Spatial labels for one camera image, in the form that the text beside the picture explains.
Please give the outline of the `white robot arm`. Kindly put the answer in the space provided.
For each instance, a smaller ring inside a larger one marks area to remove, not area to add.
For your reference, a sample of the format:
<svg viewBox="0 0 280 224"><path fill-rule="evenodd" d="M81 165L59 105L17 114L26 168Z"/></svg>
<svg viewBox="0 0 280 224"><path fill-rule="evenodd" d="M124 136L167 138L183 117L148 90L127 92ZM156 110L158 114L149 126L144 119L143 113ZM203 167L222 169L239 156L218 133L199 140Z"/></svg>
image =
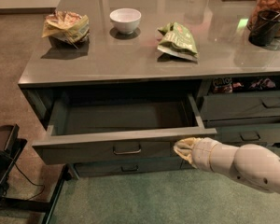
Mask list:
<svg viewBox="0 0 280 224"><path fill-rule="evenodd" d="M208 137L191 137L177 141L174 151L194 168L224 175L253 189L280 194L280 157L266 147L234 147Z"/></svg>

